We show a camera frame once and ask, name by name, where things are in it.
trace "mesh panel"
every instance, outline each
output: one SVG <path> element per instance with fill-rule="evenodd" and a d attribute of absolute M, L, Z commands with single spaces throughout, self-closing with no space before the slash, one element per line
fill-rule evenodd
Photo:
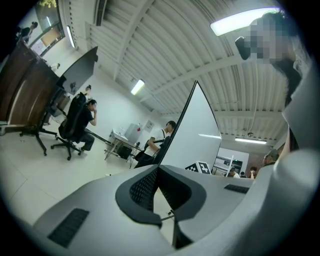
<path fill-rule="evenodd" d="M 165 171 L 159 172 L 159 187 L 173 210 L 178 209 L 191 197 L 191 189 Z"/>
<path fill-rule="evenodd" d="M 157 189 L 157 169 L 155 169 L 131 186 L 130 197 L 137 205 L 153 212 L 154 196 Z"/>

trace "man standing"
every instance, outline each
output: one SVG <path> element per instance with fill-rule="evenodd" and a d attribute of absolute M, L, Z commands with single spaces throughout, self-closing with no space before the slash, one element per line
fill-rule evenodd
<path fill-rule="evenodd" d="M 148 140 L 147 148 L 144 151 L 143 155 L 140 157 L 138 164 L 134 168 L 152 165 L 155 159 L 155 155 L 160 150 L 160 145 L 163 143 L 168 134 L 171 134 L 173 132 L 175 127 L 176 122 L 169 121 L 164 129 L 157 130 Z"/>
<path fill-rule="evenodd" d="M 60 67 L 60 63 L 53 63 L 50 68 L 53 72 L 56 72 Z"/>
<path fill-rule="evenodd" d="M 94 99 L 89 100 L 89 102 L 83 106 L 76 122 L 74 136 L 80 138 L 81 142 L 84 142 L 84 146 L 80 148 L 81 151 L 90 151 L 95 142 L 95 137 L 85 131 L 88 123 L 93 126 L 97 125 L 97 101 Z"/>
<path fill-rule="evenodd" d="M 90 97 L 90 93 L 91 93 L 91 85 L 89 84 L 86 88 L 85 88 L 85 92 L 83 92 L 85 98 L 87 101 L 92 100 L 92 97 Z"/>

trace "fluorescent light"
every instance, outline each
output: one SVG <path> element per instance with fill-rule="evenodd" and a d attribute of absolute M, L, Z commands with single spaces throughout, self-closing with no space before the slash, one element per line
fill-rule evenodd
<path fill-rule="evenodd" d="M 46 20 L 48 21 L 49 26 L 51 27 L 51 22 L 50 22 L 50 19 L 49 19 L 49 17 L 48 17 L 48 16 L 46 17 Z"/>
<path fill-rule="evenodd" d="M 248 139 L 248 138 L 235 138 L 237 142 L 249 142 L 249 143 L 257 143 L 257 144 L 266 144 L 265 140 L 259 139 Z"/>
<path fill-rule="evenodd" d="M 220 136 L 205 135 L 205 134 L 198 134 L 198 135 L 199 135 L 199 136 L 202 136 L 202 137 L 215 138 L 215 139 L 220 139 L 220 140 L 221 140 L 221 137 L 220 137 Z"/>
<path fill-rule="evenodd" d="M 225 33 L 248 27 L 255 19 L 261 18 L 266 12 L 279 10 L 276 7 L 247 10 L 211 23 L 210 27 L 216 36 L 221 36 Z"/>
<path fill-rule="evenodd" d="M 75 48 L 75 43 L 74 43 L 74 39 L 72 38 L 70 27 L 66 26 L 66 30 L 68 31 L 68 35 L 69 35 L 69 39 L 70 39 L 71 45 L 72 45 L 73 48 Z"/>
<path fill-rule="evenodd" d="M 145 82 L 140 79 L 140 80 L 135 84 L 135 86 L 133 87 L 133 89 L 131 90 L 131 93 L 132 93 L 133 95 L 136 95 L 136 93 L 137 93 L 137 92 L 141 89 L 141 87 L 144 86 L 144 85 L 145 85 Z"/>

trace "vent grille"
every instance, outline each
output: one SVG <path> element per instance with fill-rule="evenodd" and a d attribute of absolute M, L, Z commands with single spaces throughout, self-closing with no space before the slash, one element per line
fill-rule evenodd
<path fill-rule="evenodd" d="M 231 191 L 242 193 L 242 194 L 246 194 L 248 192 L 248 190 L 249 190 L 248 187 L 231 185 L 231 184 L 226 185 L 224 188 L 226 190 L 231 190 Z"/>
<path fill-rule="evenodd" d="M 89 212 L 73 209 L 72 212 L 55 228 L 48 238 L 58 245 L 67 248 L 87 218 Z"/>

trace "person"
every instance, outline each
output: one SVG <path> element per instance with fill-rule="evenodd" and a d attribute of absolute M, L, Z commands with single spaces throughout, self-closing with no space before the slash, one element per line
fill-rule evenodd
<path fill-rule="evenodd" d="M 234 168 L 234 167 L 232 167 L 232 168 L 230 169 L 230 174 L 231 174 L 231 176 L 234 177 L 234 178 L 240 178 L 239 174 L 236 172 L 236 168 Z"/>
<path fill-rule="evenodd" d="M 60 63 L 53 63 L 50 68 L 53 72 L 56 72 L 60 67 Z"/>
<path fill-rule="evenodd" d="M 142 156 L 139 158 L 139 161 L 134 168 L 151 165 L 154 161 L 155 155 L 160 150 L 160 145 L 163 143 L 157 141 L 164 141 L 165 138 L 173 132 L 175 127 L 176 122 L 169 121 L 164 129 L 157 130 L 147 141 L 147 148 L 143 152 Z"/>
<path fill-rule="evenodd" d="M 89 101 L 92 98 L 90 97 L 90 93 L 91 93 L 91 85 L 89 84 L 86 88 L 85 88 L 85 92 L 83 93 L 84 96 L 86 97 L 86 100 Z"/>
<path fill-rule="evenodd" d="M 271 149 L 263 158 L 263 166 L 274 165 L 279 158 L 279 152 L 276 149 Z"/>
<path fill-rule="evenodd" d="M 88 123 L 93 126 L 97 125 L 97 101 L 94 99 L 89 100 L 83 106 L 75 125 L 74 136 L 79 138 L 80 142 L 84 142 L 84 146 L 80 147 L 81 151 L 90 151 L 95 142 L 95 137 L 85 131 Z"/>
<path fill-rule="evenodd" d="M 268 60 L 287 78 L 285 99 L 287 106 L 311 66 L 311 57 L 302 44 L 301 32 L 295 21 L 282 10 L 265 13 L 251 23 L 249 30 L 249 40 L 245 40 L 244 37 L 236 40 L 240 55 L 246 60 L 251 53 L 255 53 L 258 59 Z M 279 159 L 298 148 L 298 143 L 288 128 L 286 142 Z"/>
<path fill-rule="evenodd" d="M 240 178 L 246 178 L 246 175 L 245 175 L 244 171 L 240 172 Z"/>
<path fill-rule="evenodd" d="M 22 29 L 19 28 L 18 29 L 19 40 L 24 40 L 26 43 L 28 43 L 33 30 L 36 29 L 37 27 L 38 27 L 38 22 L 33 21 L 30 27 L 25 27 Z"/>
<path fill-rule="evenodd" d="M 251 166 L 251 168 L 250 168 L 250 172 L 251 172 L 250 179 L 254 180 L 256 178 L 257 170 L 258 170 L 257 167 Z"/>

